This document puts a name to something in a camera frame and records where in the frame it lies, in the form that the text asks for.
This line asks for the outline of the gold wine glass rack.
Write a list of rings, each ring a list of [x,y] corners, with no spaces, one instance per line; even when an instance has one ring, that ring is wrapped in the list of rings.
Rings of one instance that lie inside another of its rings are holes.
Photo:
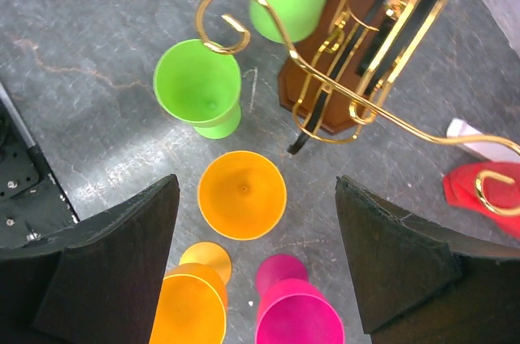
[[[214,0],[201,0],[195,15],[195,25],[204,46],[217,54],[236,54],[250,42],[250,31],[231,15],[223,15],[240,34],[233,46],[213,42],[204,29],[206,8]],[[493,143],[519,152],[519,145],[507,138],[492,135],[438,137],[423,132],[383,107],[395,79],[409,61],[419,42],[443,10],[448,0],[374,0],[363,19],[359,19],[349,5],[340,0],[331,19],[327,37],[320,44],[311,61],[306,61],[290,40],[281,18],[267,0],[252,0],[262,7],[281,36],[288,57],[305,73],[305,80],[292,113],[296,114],[306,99],[309,83],[319,82],[314,101],[303,122],[297,127],[301,133],[288,147],[296,154],[310,138],[318,134],[332,95],[341,94],[348,100],[349,118],[358,130],[371,124],[377,116],[394,123],[424,141],[443,146],[460,146],[477,142]]]

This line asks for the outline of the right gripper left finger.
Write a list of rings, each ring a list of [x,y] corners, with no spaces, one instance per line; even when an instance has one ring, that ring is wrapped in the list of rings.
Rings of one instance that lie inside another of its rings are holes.
[[[109,210],[1,251],[4,343],[147,343],[180,188],[165,176]]]

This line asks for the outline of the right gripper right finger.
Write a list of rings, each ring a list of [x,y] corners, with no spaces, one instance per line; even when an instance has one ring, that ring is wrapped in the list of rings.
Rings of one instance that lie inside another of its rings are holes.
[[[336,211],[372,342],[518,342],[517,248],[423,219],[347,176]]]

